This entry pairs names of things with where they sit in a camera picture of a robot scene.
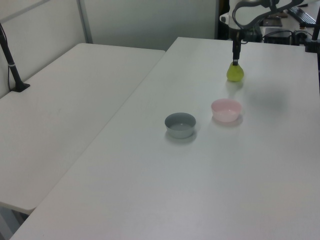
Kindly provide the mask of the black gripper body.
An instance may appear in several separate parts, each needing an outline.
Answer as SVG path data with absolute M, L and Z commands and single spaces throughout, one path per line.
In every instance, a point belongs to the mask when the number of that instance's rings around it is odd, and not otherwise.
M 235 43 L 247 43 L 249 40 L 247 38 L 247 30 L 243 29 L 231 29 L 231 40 Z

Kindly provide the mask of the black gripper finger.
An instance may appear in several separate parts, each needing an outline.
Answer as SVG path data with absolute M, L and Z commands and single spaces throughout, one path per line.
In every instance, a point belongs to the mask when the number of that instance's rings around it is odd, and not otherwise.
M 241 53 L 241 42 L 239 40 L 232 41 L 232 64 L 237 66 L 239 64 Z

